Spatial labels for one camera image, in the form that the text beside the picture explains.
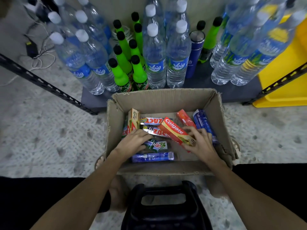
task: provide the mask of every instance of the black shorts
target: black shorts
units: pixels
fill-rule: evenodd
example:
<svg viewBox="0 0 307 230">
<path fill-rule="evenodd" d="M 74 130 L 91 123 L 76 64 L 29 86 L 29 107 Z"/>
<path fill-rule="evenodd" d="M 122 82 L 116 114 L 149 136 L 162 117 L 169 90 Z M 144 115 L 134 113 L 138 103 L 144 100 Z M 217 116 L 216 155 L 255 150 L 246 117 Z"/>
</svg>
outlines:
<svg viewBox="0 0 307 230">
<path fill-rule="evenodd" d="M 0 177 L 0 229 L 30 229 L 84 179 Z M 111 196 L 107 191 L 98 213 L 107 212 L 110 204 Z"/>
</svg>

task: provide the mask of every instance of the green plastic bottle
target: green plastic bottle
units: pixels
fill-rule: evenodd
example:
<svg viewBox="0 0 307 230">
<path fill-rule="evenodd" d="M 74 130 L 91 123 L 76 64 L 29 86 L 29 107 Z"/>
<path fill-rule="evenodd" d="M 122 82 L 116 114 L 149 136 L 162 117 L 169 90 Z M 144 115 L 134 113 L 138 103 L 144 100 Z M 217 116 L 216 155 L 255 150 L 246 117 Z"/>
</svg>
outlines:
<svg viewBox="0 0 307 230">
<path fill-rule="evenodd" d="M 147 90 L 149 89 L 148 81 L 147 81 L 147 74 L 144 71 L 141 63 L 140 58 L 138 55 L 133 55 L 131 57 L 131 62 L 133 66 L 133 80 L 136 84 L 138 90 Z"/>
<path fill-rule="evenodd" d="M 131 18 L 133 20 L 133 26 L 135 26 L 137 23 L 141 23 L 140 22 L 140 16 L 139 16 L 138 12 L 133 12 L 131 14 Z"/>
<path fill-rule="evenodd" d="M 116 19 L 113 21 L 113 26 L 115 27 L 116 32 L 119 32 L 119 31 L 125 32 L 122 27 L 122 23 L 120 22 L 119 19 Z"/>
<path fill-rule="evenodd" d="M 122 51 L 125 55 L 125 57 L 130 60 L 131 59 L 131 51 L 130 51 L 130 47 L 128 45 L 128 42 L 126 40 L 125 34 L 123 31 L 119 31 L 117 32 L 117 39 L 119 41 L 119 45 L 122 48 Z"/>
<path fill-rule="evenodd" d="M 114 53 L 116 55 L 116 59 L 121 69 L 126 73 L 129 77 L 131 83 L 133 83 L 133 68 L 132 64 L 127 60 L 125 55 L 122 52 L 122 48 L 119 45 L 116 45 L 114 48 Z"/>
<path fill-rule="evenodd" d="M 216 45 L 216 36 L 217 33 L 219 32 L 222 21 L 223 21 L 222 17 L 216 17 L 214 19 L 212 27 L 210 28 L 208 34 L 206 35 L 205 42 L 201 50 L 201 55 L 199 57 L 199 61 L 201 63 L 204 63 L 209 59 Z"/>
<path fill-rule="evenodd" d="M 138 49 L 140 50 L 141 55 L 143 55 L 143 34 L 142 34 L 142 25 L 137 23 L 134 25 L 135 39 L 138 43 Z"/>
<path fill-rule="evenodd" d="M 140 58 L 141 65 L 142 65 L 143 69 L 145 70 L 146 69 L 145 60 L 144 60 L 144 57 L 141 56 L 141 54 L 140 54 L 140 50 L 138 49 L 138 44 L 137 44 L 135 39 L 131 39 L 129 41 L 129 47 L 131 49 L 131 55 L 137 55 Z"/>
<path fill-rule="evenodd" d="M 132 84 L 126 73 L 118 66 L 117 61 L 114 58 L 108 61 L 112 72 L 114 74 L 114 81 L 118 85 L 121 92 L 131 92 L 134 91 Z"/>
</svg>

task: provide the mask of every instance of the black bottle cap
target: black bottle cap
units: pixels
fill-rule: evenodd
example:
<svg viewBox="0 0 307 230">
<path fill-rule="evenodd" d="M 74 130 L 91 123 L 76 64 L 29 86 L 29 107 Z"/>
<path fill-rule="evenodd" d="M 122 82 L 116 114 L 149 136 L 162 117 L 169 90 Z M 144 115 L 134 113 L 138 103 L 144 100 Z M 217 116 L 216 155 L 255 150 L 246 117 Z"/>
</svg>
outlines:
<svg viewBox="0 0 307 230">
<path fill-rule="evenodd" d="M 138 55 L 133 55 L 133 56 L 131 57 L 131 62 L 132 62 L 133 64 L 138 64 L 138 63 L 140 63 L 140 58 L 138 57 Z"/>
<path fill-rule="evenodd" d="M 131 14 L 131 18 L 132 18 L 132 20 L 133 20 L 134 22 L 137 22 L 137 21 L 140 20 L 140 16 L 138 15 L 138 12 L 133 12 L 133 13 Z"/>
<path fill-rule="evenodd" d="M 109 59 L 108 61 L 109 65 L 111 68 L 116 68 L 117 67 L 117 61 L 114 58 Z"/>
<path fill-rule="evenodd" d="M 140 23 L 135 24 L 134 30 L 135 30 L 136 33 L 141 33 L 142 32 L 142 25 Z"/>
<path fill-rule="evenodd" d="M 125 39 L 125 33 L 122 32 L 122 31 L 117 32 L 116 36 L 117 36 L 118 40 L 124 40 Z"/>
<path fill-rule="evenodd" d="M 219 27 L 223 22 L 223 18 L 221 16 L 216 17 L 213 21 L 213 26 Z"/>
<path fill-rule="evenodd" d="M 113 47 L 113 51 L 114 51 L 115 55 L 122 54 L 122 48 L 119 45 L 116 45 L 115 47 Z"/>
<path fill-rule="evenodd" d="M 202 31 L 202 30 L 205 29 L 205 26 L 206 26 L 206 22 L 204 20 L 200 20 L 197 23 L 196 29 L 199 30 L 199 31 Z"/>
<path fill-rule="evenodd" d="M 131 40 L 129 41 L 129 47 L 130 47 L 131 49 L 135 49 L 135 48 L 138 47 L 138 43 L 136 42 L 135 39 L 131 39 Z"/>
<path fill-rule="evenodd" d="M 120 22 L 120 20 L 116 19 L 113 21 L 113 26 L 115 27 L 115 29 L 119 29 L 121 28 L 122 24 Z"/>
</svg>

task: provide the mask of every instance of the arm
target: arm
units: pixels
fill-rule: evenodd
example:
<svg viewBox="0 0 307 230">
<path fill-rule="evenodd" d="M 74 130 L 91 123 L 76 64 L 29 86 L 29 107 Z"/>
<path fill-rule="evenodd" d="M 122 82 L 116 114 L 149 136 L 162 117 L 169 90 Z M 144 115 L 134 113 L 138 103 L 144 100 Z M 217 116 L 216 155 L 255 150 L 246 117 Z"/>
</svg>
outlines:
<svg viewBox="0 0 307 230">
<path fill-rule="evenodd" d="M 142 144 L 151 138 L 143 130 L 128 134 L 97 170 L 44 213 L 31 230 L 89 229 L 121 164 L 145 149 Z"/>
<path fill-rule="evenodd" d="M 303 230 L 307 223 L 289 209 L 252 188 L 232 172 L 217 155 L 212 145 L 212 135 L 205 129 L 186 127 L 197 140 L 197 145 L 185 145 L 186 150 L 196 154 L 207 164 L 222 182 L 227 194 L 248 230 Z"/>
</svg>

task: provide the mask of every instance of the blue toothpaste box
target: blue toothpaste box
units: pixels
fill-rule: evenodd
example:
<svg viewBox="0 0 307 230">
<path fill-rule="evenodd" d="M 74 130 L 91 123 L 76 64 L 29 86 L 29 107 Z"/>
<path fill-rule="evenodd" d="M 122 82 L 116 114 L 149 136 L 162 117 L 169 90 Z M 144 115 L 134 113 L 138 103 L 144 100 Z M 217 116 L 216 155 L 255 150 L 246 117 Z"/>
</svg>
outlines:
<svg viewBox="0 0 307 230">
<path fill-rule="evenodd" d="M 131 157 L 133 163 L 151 161 L 173 161 L 174 152 L 137 153 Z"/>
<path fill-rule="evenodd" d="M 212 134 L 212 142 L 213 144 L 217 144 L 219 143 L 217 141 L 217 137 L 214 133 L 214 131 L 211 129 L 210 127 L 210 124 L 207 120 L 207 117 L 206 117 L 206 114 L 205 114 L 205 111 L 202 110 L 202 109 L 197 109 L 194 113 L 193 113 L 193 119 L 194 119 L 194 122 L 196 124 L 196 128 L 197 129 L 201 129 L 201 128 L 205 128 L 205 130 L 209 133 Z"/>
</svg>

